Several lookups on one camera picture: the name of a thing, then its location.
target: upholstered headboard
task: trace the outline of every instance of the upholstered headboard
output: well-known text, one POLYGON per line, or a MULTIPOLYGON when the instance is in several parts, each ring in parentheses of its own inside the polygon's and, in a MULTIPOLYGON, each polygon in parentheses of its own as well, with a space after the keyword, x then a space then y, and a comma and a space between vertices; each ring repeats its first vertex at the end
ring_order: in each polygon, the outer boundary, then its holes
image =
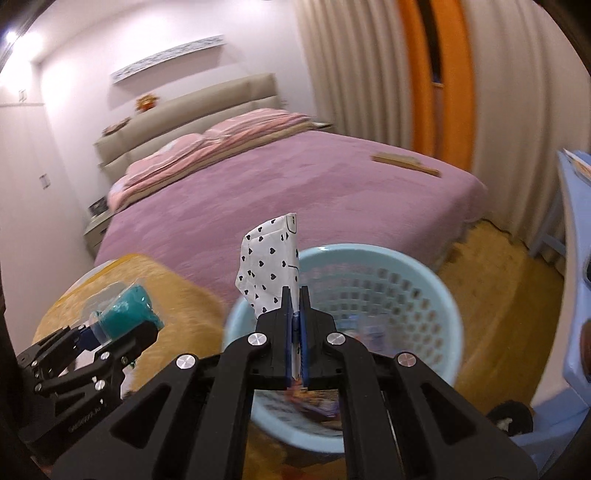
POLYGON ((163 102, 95 143, 101 167, 116 182, 133 162, 182 135, 204 133, 222 120, 258 108, 280 108, 272 73, 220 83, 163 102))

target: ceiling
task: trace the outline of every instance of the ceiling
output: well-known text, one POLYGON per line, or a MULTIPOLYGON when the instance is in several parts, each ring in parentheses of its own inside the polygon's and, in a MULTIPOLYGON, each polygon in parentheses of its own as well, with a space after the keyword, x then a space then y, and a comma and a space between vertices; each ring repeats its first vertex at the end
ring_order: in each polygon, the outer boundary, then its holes
POLYGON ((33 61, 41 62, 78 33, 137 5, 152 0, 56 0, 29 29, 42 41, 33 61))

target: wooden stick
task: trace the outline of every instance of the wooden stick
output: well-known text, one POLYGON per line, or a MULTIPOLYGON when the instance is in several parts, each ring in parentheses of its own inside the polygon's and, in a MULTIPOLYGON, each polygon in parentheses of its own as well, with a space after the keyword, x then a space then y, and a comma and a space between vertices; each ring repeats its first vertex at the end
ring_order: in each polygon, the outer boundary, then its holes
POLYGON ((435 168, 428 168, 421 164, 419 160, 405 155, 396 155, 392 153, 380 152, 372 155, 374 161, 394 165, 396 167, 407 168, 409 170, 422 171, 434 177, 441 177, 441 172, 435 168))

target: white cloth with heart pattern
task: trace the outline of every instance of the white cloth with heart pattern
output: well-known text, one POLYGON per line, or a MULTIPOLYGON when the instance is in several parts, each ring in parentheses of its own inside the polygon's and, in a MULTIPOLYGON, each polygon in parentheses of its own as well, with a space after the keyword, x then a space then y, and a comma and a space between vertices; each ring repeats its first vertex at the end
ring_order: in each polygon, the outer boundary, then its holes
POLYGON ((269 220, 244 236, 236 287, 256 318, 281 306, 284 286, 290 288, 294 312, 300 309, 298 257, 295 213, 269 220))

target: plastic basket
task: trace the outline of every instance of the plastic basket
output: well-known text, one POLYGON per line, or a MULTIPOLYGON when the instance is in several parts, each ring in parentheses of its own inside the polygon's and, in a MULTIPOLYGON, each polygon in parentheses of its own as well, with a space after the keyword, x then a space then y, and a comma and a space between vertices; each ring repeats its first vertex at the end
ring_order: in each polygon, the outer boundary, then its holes
MULTIPOLYGON (((312 307, 330 313, 337 326, 351 315, 387 315, 396 345, 453 385, 462 360, 462 320, 446 286, 425 265, 372 245, 327 245, 300 253, 300 278, 310 289, 312 307)), ((238 300, 228 317, 224 348, 255 325, 252 307, 238 300)), ((251 418, 289 445, 344 452, 342 432, 309 420, 281 392, 256 391, 251 418)))

